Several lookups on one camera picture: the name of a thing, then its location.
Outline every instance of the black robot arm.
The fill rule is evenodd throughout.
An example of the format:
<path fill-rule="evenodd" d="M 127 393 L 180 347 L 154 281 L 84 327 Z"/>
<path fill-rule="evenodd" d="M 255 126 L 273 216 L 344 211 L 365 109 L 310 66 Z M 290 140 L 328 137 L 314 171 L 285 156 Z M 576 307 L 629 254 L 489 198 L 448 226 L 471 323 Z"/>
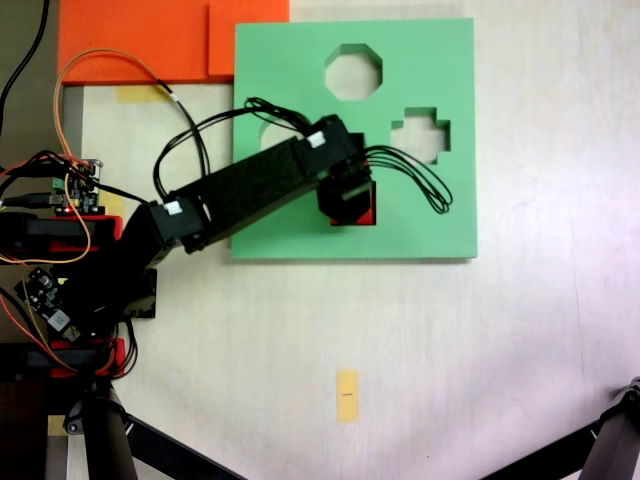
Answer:
<path fill-rule="evenodd" d="M 140 205 L 121 239 L 78 262 L 63 285 L 55 272 L 34 270 L 31 303 L 68 340 L 107 334 L 124 319 L 149 316 L 153 267 L 176 247 L 202 250 L 313 190 L 327 216 L 341 223 L 359 218 L 372 192 L 363 135 L 349 133 L 335 115 L 310 132 L 171 192 L 164 204 Z"/>

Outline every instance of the black cable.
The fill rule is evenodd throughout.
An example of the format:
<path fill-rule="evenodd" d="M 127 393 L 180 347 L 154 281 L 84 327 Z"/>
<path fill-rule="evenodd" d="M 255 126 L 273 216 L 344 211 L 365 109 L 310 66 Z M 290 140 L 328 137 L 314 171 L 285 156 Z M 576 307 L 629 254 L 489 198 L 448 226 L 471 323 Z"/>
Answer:
<path fill-rule="evenodd" d="M 218 122 L 230 120 L 232 118 L 235 118 L 241 115 L 246 115 L 248 113 L 251 113 L 257 116 L 258 118 L 260 118 L 265 122 L 272 123 L 274 125 L 277 125 L 282 128 L 286 128 L 288 130 L 299 132 L 305 136 L 309 133 L 309 127 L 311 126 L 311 122 L 309 121 L 309 119 L 304 115 L 302 115 L 301 113 L 296 112 L 295 110 L 289 110 L 287 108 L 278 107 L 277 105 L 274 105 L 262 98 L 251 97 L 245 101 L 243 108 L 229 110 L 227 112 L 218 113 L 209 118 L 206 118 L 197 124 L 196 130 L 197 131 L 204 130 L 205 128 L 209 128 Z M 267 117 L 260 115 L 260 113 L 267 114 Z M 274 120 L 274 118 L 283 120 L 289 123 L 291 126 L 278 123 Z M 171 140 L 169 140 L 169 142 L 167 142 L 164 149 L 160 153 L 158 159 L 156 160 L 156 163 L 153 167 L 153 184 L 156 188 L 156 191 L 158 192 L 158 195 L 163 200 L 166 199 L 167 192 L 164 186 L 162 185 L 162 181 L 160 179 L 160 164 L 162 163 L 163 159 L 169 154 L 169 152 L 171 152 L 171 150 L 173 150 L 182 142 L 185 142 L 192 136 L 193 136 L 192 130 L 185 130 L 179 133 L 178 135 L 173 137 Z"/>
<path fill-rule="evenodd" d="M 16 311 L 20 314 L 20 316 L 24 320 L 24 323 L 27 324 L 27 327 L 29 328 L 29 331 L 31 332 L 31 334 L 34 337 L 38 338 L 38 336 L 39 336 L 38 335 L 38 331 L 36 330 L 36 328 L 33 325 L 33 323 L 31 323 L 31 319 L 27 315 L 27 312 L 24 311 L 24 309 L 22 308 L 20 303 L 18 303 L 18 301 L 15 298 L 13 298 L 13 296 L 9 295 L 9 293 L 2 287 L 0 287 L 0 295 L 2 295 L 4 298 L 9 300 L 11 305 L 13 305 L 13 308 L 16 309 Z"/>
<path fill-rule="evenodd" d="M 171 89 L 171 87 L 169 87 L 169 85 L 167 85 L 165 82 L 163 82 L 160 79 L 158 79 L 158 85 L 160 85 L 164 90 L 166 90 L 169 96 L 178 104 L 178 108 L 180 108 L 180 110 L 182 111 L 182 114 L 187 120 L 187 123 L 189 124 L 189 128 L 193 133 L 193 137 L 196 143 L 196 149 L 198 150 L 198 158 L 200 160 L 201 175 L 204 177 L 210 174 L 211 163 L 209 162 L 209 153 L 207 152 L 207 147 L 204 144 L 204 140 L 202 140 L 202 137 L 200 136 L 200 132 L 196 127 L 196 124 L 193 121 L 193 118 L 191 117 L 191 115 L 189 114 L 185 106 L 182 104 L 182 102 L 177 99 L 177 97 L 175 96 L 175 94 L 173 93 L 173 90 Z"/>
<path fill-rule="evenodd" d="M 127 355 L 125 356 L 122 365 L 120 365 L 116 373 L 111 376 L 112 380 L 124 378 L 129 375 L 138 362 L 138 341 L 136 340 L 133 323 L 130 319 L 125 320 L 124 323 L 129 335 L 129 348 L 127 349 Z"/>
<path fill-rule="evenodd" d="M 18 178 L 20 178 L 23 175 L 26 175 L 26 172 L 29 171 L 29 168 L 33 166 L 34 163 L 38 162 L 38 163 L 46 163 L 47 160 L 49 161 L 53 161 L 56 164 L 59 164 L 63 167 L 63 169 L 60 171 L 60 175 L 63 175 L 64 173 L 70 173 L 72 175 L 76 175 L 79 176 L 80 178 L 82 178 L 85 182 L 87 182 L 89 185 L 91 185 L 92 187 L 96 187 L 100 190 L 104 190 L 105 192 L 110 192 L 113 193 L 114 195 L 118 195 L 124 198 L 129 198 L 131 200 L 135 200 L 136 202 L 140 202 L 142 204 L 148 204 L 149 202 L 136 196 L 133 195 L 132 193 L 128 193 L 125 192 L 124 190 L 121 190 L 119 188 L 115 188 L 115 187 L 111 187 L 109 185 L 105 185 L 102 184 L 100 182 L 98 182 L 97 180 L 94 180 L 90 177 L 87 177 L 86 175 L 84 175 L 82 172 L 80 172 L 78 169 L 76 169 L 72 163 L 61 157 L 60 155 L 58 155 L 55 152 L 52 152 L 51 150 L 42 150 L 38 153 L 36 153 L 33 157 L 31 157 L 29 159 L 29 161 L 27 163 L 25 163 L 23 166 L 16 168 L 15 171 L 12 171 L 12 173 L 10 173 L 8 175 L 8 179 L 4 181 L 4 183 L 2 183 L 2 185 L 0 185 L 0 198 L 2 197 L 2 195 L 4 194 L 5 190 L 13 183 L 15 182 Z"/>
<path fill-rule="evenodd" d="M 0 135 L 2 135 L 2 125 L 4 123 L 4 105 L 9 96 L 9 91 L 11 87 L 16 82 L 22 71 L 25 69 L 27 64 L 31 61 L 31 58 L 36 53 L 38 46 L 40 46 L 40 41 L 42 40 L 42 36 L 44 35 L 44 30 L 47 26 L 47 18 L 49 16 L 49 0 L 44 0 L 42 4 L 42 17 L 40 18 L 40 26 L 38 27 L 38 33 L 36 34 L 36 38 L 31 45 L 31 48 L 27 52 L 27 55 L 24 57 L 20 65 L 15 69 L 9 80 L 7 80 L 6 85 L 2 89 L 2 94 L 0 94 Z"/>
<path fill-rule="evenodd" d="M 364 150 L 365 158 L 372 167 L 389 168 L 408 175 L 420 188 L 423 195 L 438 214 L 447 213 L 453 203 L 453 195 L 449 187 L 427 165 L 398 148 L 376 145 Z M 434 184 L 425 173 L 434 179 Z"/>

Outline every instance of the orange wire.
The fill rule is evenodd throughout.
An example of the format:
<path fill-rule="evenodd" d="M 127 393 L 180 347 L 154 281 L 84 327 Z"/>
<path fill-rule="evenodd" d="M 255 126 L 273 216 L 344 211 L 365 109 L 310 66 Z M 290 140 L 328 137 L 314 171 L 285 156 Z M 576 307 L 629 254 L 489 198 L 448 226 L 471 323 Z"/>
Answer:
<path fill-rule="evenodd" d="M 60 71 L 60 75 L 58 75 L 58 80 L 56 81 L 56 88 L 53 92 L 53 119 L 56 124 L 56 133 L 58 134 L 58 139 L 60 140 L 60 144 L 62 145 L 62 149 L 67 155 L 71 155 L 71 147 L 69 147 L 69 143 L 67 142 L 67 138 L 64 135 L 64 131 L 62 130 L 62 120 L 60 117 L 60 93 L 62 91 L 62 82 L 64 81 L 64 77 L 67 75 L 67 72 L 75 65 L 77 61 L 82 58 L 85 58 L 90 55 L 116 55 L 122 58 L 126 58 L 129 60 L 133 60 L 138 65 L 140 65 L 151 77 L 153 77 L 156 81 L 159 81 L 159 77 L 149 68 L 149 66 L 140 60 L 135 55 L 132 55 L 129 52 L 125 52 L 124 50 L 118 50 L 116 48 L 92 48 L 89 50 L 85 50 L 84 52 L 80 52 L 75 57 L 67 62 L 67 64 Z"/>
<path fill-rule="evenodd" d="M 22 330 L 22 333 L 24 333 L 27 337 L 29 337 L 31 340 L 33 340 L 58 365 L 60 365 L 61 367 L 69 368 L 69 369 L 73 370 L 71 367 L 69 367 L 69 365 L 67 365 L 66 363 L 62 362 L 58 357 L 56 357 L 55 354 L 51 351 L 51 349 L 49 348 L 48 345 L 45 345 L 40 340 L 38 340 L 36 337 L 34 337 L 29 330 L 24 328 L 20 324 L 20 322 L 18 320 L 16 320 L 16 318 L 12 315 L 11 311 L 9 310 L 9 307 L 7 307 L 7 304 L 4 303 L 4 297 L 2 295 L 0 295 L 0 303 L 2 304 L 2 308 L 4 309 L 4 311 L 7 314 L 7 316 L 11 319 L 11 321 L 15 324 L 16 327 L 18 327 L 20 330 Z"/>
<path fill-rule="evenodd" d="M 107 361 L 107 364 L 102 367 L 100 370 L 96 371 L 96 375 L 106 375 L 107 371 L 109 370 L 109 368 L 111 368 L 111 365 L 113 364 L 113 361 L 115 360 L 116 356 L 114 353 L 113 348 L 111 349 L 111 354 L 109 355 L 109 360 Z"/>
<path fill-rule="evenodd" d="M 18 264 L 47 263 L 47 264 L 53 264 L 53 265 L 61 265 L 61 264 L 66 264 L 66 263 L 77 262 L 78 260 L 81 260 L 81 259 L 83 259 L 84 257 L 87 256 L 87 254 L 89 253 L 89 250 L 91 249 L 91 234 L 89 233 L 89 228 L 87 227 L 87 224 L 84 222 L 84 220 L 82 219 L 82 216 L 78 212 L 78 209 L 76 208 L 76 206 L 71 201 L 71 195 L 69 195 L 69 174 L 68 173 L 64 177 L 64 193 L 67 196 L 67 202 L 69 203 L 69 206 L 73 210 L 73 213 L 75 213 L 76 216 L 78 217 L 78 221 L 82 225 L 82 228 L 84 229 L 84 233 L 87 235 L 87 246 L 84 249 L 84 252 L 82 252 L 76 258 L 71 258 L 69 260 L 45 260 L 45 259 L 41 259 L 41 258 L 30 258 L 30 259 L 27 259 L 27 260 L 11 260 L 9 258 L 3 257 L 2 255 L 0 255 L 0 260 L 2 260 L 3 262 L 6 262 L 6 263 L 13 263 L 13 264 L 16 264 L 16 263 L 18 263 Z"/>

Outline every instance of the white table surface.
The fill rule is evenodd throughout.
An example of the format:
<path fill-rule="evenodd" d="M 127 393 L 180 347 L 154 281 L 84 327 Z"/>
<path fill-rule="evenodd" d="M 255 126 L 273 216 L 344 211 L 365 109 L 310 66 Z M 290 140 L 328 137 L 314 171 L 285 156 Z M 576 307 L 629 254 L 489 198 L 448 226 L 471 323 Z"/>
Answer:
<path fill-rule="evenodd" d="M 475 19 L 479 256 L 160 266 L 126 408 L 252 479 L 475 479 L 597 418 L 640 374 L 640 2 L 291 0 L 292 20 Z M 178 86 L 197 119 L 231 87 Z M 231 125 L 206 132 L 216 168 Z M 82 154 L 155 198 L 170 105 L 85 89 Z M 198 176 L 191 145 L 163 169 Z M 360 414 L 336 422 L 336 372 Z M 73 438 L 70 479 L 86 477 Z M 160 478 L 141 473 L 141 478 Z"/>

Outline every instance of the red wire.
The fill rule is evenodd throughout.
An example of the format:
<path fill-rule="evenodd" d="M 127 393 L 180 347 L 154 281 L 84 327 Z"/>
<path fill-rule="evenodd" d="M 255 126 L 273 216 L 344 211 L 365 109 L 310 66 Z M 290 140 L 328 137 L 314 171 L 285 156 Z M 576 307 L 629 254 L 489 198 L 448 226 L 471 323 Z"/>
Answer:
<path fill-rule="evenodd" d="M 34 337 L 29 330 L 24 328 L 20 324 L 20 322 L 17 321 L 16 318 L 11 314 L 11 312 L 9 311 L 9 308 L 7 307 L 7 304 L 4 303 L 4 297 L 2 295 L 0 295 L 0 303 L 2 303 L 2 308 L 4 309 L 8 317 L 11 319 L 11 321 L 15 324 L 15 326 L 18 327 L 20 330 L 22 330 L 22 333 L 24 333 L 27 337 L 29 337 L 31 340 L 36 342 L 38 346 L 46 352 L 47 348 L 44 346 L 44 344 L 40 340 L 38 340 L 36 337 Z"/>
<path fill-rule="evenodd" d="M 76 157 L 65 155 L 64 153 L 60 154 L 59 156 L 62 157 L 62 158 L 66 158 L 67 160 L 69 160 L 71 162 L 82 163 L 82 164 L 86 165 L 87 167 L 90 165 L 89 162 L 87 162 L 86 160 L 81 160 L 81 159 L 76 158 Z M 47 158 L 47 156 L 43 155 L 43 156 L 39 157 L 37 160 L 42 160 L 44 158 Z M 24 166 L 28 161 L 29 160 L 25 160 L 24 162 L 17 163 L 12 167 L 7 168 L 4 172 L 0 173 L 0 177 L 2 177 L 3 175 L 9 175 L 13 170 L 15 170 L 16 168 L 20 168 L 20 167 Z"/>
<path fill-rule="evenodd" d="M 34 337 L 29 330 L 24 328 L 20 324 L 20 322 L 18 320 L 16 320 L 16 318 L 13 316 L 13 314 L 9 310 L 9 307 L 7 307 L 7 304 L 4 303 L 4 297 L 2 295 L 0 295 L 0 304 L 2 304 L 3 310 L 5 311 L 7 316 L 11 319 L 11 321 L 14 323 L 14 325 L 16 327 L 18 327 L 20 330 L 22 330 L 22 333 L 24 333 L 27 337 L 29 337 L 31 340 L 33 340 L 42 350 L 44 350 L 44 352 L 47 354 L 47 356 L 52 358 L 56 363 L 60 363 L 60 360 L 58 358 L 56 358 L 56 357 L 54 357 L 54 356 L 49 354 L 47 347 L 40 340 L 38 340 L 36 337 Z M 114 359 L 115 359 L 115 354 L 114 354 L 114 351 L 111 350 L 111 355 L 109 356 L 109 361 L 107 362 L 107 364 L 104 367 L 102 367 L 100 370 L 98 370 L 96 372 L 96 375 L 106 375 L 107 371 L 109 370 L 109 368 L 113 364 Z"/>

